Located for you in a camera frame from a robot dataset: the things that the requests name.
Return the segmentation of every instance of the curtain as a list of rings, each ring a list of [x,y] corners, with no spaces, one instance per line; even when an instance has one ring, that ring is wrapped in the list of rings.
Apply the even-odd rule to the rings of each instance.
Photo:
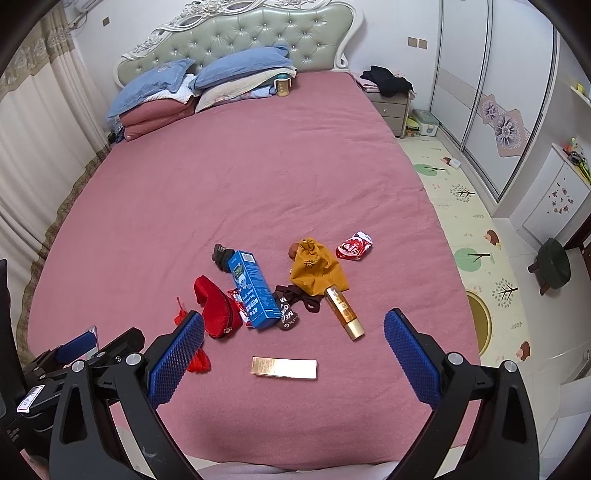
[[[28,315],[47,254],[106,157],[107,104],[77,55],[63,6],[33,28],[0,77],[0,255],[12,327],[30,359]]]

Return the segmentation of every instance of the play mat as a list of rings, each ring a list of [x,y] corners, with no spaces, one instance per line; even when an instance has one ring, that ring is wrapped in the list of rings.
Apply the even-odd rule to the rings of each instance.
[[[464,172],[435,138],[399,140],[435,207],[466,287],[482,365],[525,361],[530,331],[517,281],[502,240]]]

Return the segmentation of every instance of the floor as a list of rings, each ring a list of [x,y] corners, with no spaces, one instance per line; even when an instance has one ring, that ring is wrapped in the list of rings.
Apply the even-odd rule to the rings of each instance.
[[[508,219],[490,218],[461,169],[441,161],[450,157],[443,145],[426,137],[400,144],[436,207],[466,289],[489,310],[491,335],[488,344],[481,339],[481,361],[493,366],[505,358],[518,363],[541,450],[560,403],[559,386],[573,379],[591,351],[591,280],[583,257],[578,250],[569,251],[571,281],[541,297],[535,275],[527,271],[535,251]],[[131,433],[121,430],[120,435],[132,464],[150,474]],[[452,470],[462,451],[450,450],[438,475]],[[189,461],[196,469],[212,464],[191,457]]]
[[[400,144],[423,179],[427,193],[436,207],[443,230],[452,250],[454,250],[459,245],[457,243],[458,233],[477,230],[477,225],[482,219],[474,216],[471,220],[469,216],[465,216],[462,223],[458,219],[450,218],[449,210],[451,208],[442,213],[440,202],[445,202],[445,200],[441,200],[440,192],[445,192],[446,189],[449,190],[456,184],[460,184],[460,188],[466,187],[466,191],[474,192],[473,189],[470,189],[470,182],[459,170],[450,172],[449,176],[440,170],[437,170],[437,177],[421,174],[422,170],[427,172],[429,169],[419,167],[419,164],[435,168],[441,168],[443,165],[446,171],[450,170],[445,163],[440,161],[441,158],[448,157],[449,154],[438,140],[426,137],[407,138],[401,140]],[[448,177],[445,182],[443,180],[434,181],[435,179],[439,180],[439,177],[445,179],[444,175]],[[477,204],[484,209],[481,202],[477,202]],[[521,304],[525,321],[523,326],[516,327],[512,331],[521,330],[523,332],[524,327],[528,331],[524,338],[528,339],[530,356],[525,361],[518,361],[518,365],[530,397],[541,450],[548,436],[548,431],[546,431],[548,424],[560,404],[559,386],[574,378],[576,371],[589,358],[591,352],[591,280],[581,252],[578,249],[571,250],[568,252],[571,264],[570,282],[561,290],[549,291],[543,297],[540,296],[540,285],[535,275],[530,274],[527,270],[527,267],[534,262],[536,252],[515,233],[508,219],[490,219],[486,209],[480,213],[492,222],[493,230],[502,247],[499,251],[499,253],[503,253],[502,257],[494,253],[496,263],[498,264],[501,259],[503,259],[502,261],[504,258],[508,259],[512,272],[510,273],[511,278],[505,277],[505,279],[509,280],[514,288],[518,288],[518,291],[515,292],[514,305]],[[454,225],[457,226],[455,232],[453,231]],[[466,288],[470,290],[470,284],[466,281],[466,273],[461,268],[460,274],[462,280],[465,281]],[[495,305],[491,305],[489,301],[487,304],[492,310],[492,330],[495,332],[493,338],[496,337],[499,329],[509,326],[511,330],[512,326],[521,321],[517,318],[521,313],[516,312],[514,305],[495,315]],[[503,356],[515,359],[515,356],[511,356],[511,352],[514,351],[516,338],[511,339],[510,332],[508,335],[510,347],[504,348],[503,345],[491,341],[489,348],[481,356],[483,364],[489,365],[491,361],[494,364]]]
[[[439,140],[405,138],[400,146],[423,181],[452,249],[475,317],[482,365],[497,367],[511,359],[525,367],[530,332],[504,236],[464,172],[448,165],[451,155]]]

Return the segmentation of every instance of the folded blanket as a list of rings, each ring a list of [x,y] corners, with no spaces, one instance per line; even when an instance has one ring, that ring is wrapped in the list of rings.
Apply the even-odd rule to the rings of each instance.
[[[125,127],[125,139],[127,141],[134,140],[138,137],[141,137],[142,135],[153,132],[154,130],[165,127],[166,125],[170,125],[171,123],[176,122],[177,120],[181,120],[183,118],[191,116],[194,114],[194,112],[195,100],[189,102],[187,105],[184,105],[184,109],[180,112],[174,113],[172,115],[160,116],[157,118],[146,120],[144,122],[140,122],[135,125]]]
[[[188,73],[184,76],[183,82],[181,83],[181,86],[178,88],[176,92],[171,92],[170,90],[160,90],[159,92],[150,95],[142,103],[152,102],[154,100],[163,100],[165,98],[171,98],[172,100],[176,100],[181,103],[187,103],[191,99],[191,97],[199,96],[201,94],[201,91],[197,90],[196,92],[193,92],[189,88],[189,83],[192,82],[194,79],[195,75],[193,75],[192,73]]]
[[[348,72],[349,75],[353,77],[353,79],[357,82],[363,90],[367,91],[368,89],[376,90],[379,92],[378,86],[372,82],[371,80],[361,78],[361,74],[359,72]]]
[[[237,97],[230,98],[229,100],[223,100],[216,105],[224,105],[226,103],[234,103],[239,102],[240,100],[251,100],[256,98],[267,98],[272,97],[277,93],[277,89],[273,86],[263,86],[257,87],[250,92],[243,93],[242,95],[238,95]]]
[[[147,120],[153,120],[162,116],[176,115],[187,108],[187,105],[172,98],[163,98],[161,100],[152,100],[142,103],[123,113],[119,118],[124,127],[137,125]]]
[[[217,105],[219,102],[231,100],[243,93],[250,92],[260,86],[261,83],[266,82],[280,73],[286,73],[291,77],[295,77],[296,69],[294,67],[283,67],[280,69],[266,70],[264,72],[249,75],[248,77],[231,80],[230,82],[211,87],[205,90],[201,95],[195,113],[199,113],[201,110]]]

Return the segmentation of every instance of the white cabinet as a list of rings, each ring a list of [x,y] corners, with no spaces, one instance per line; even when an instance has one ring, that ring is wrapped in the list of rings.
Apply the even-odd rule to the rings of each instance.
[[[560,233],[590,192],[589,184],[556,150],[552,150],[546,162],[555,164],[557,161],[561,162],[558,174],[554,176],[550,185],[544,186],[544,189],[537,189],[537,192],[543,195],[538,196],[532,212],[523,223],[524,228],[541,244]]]

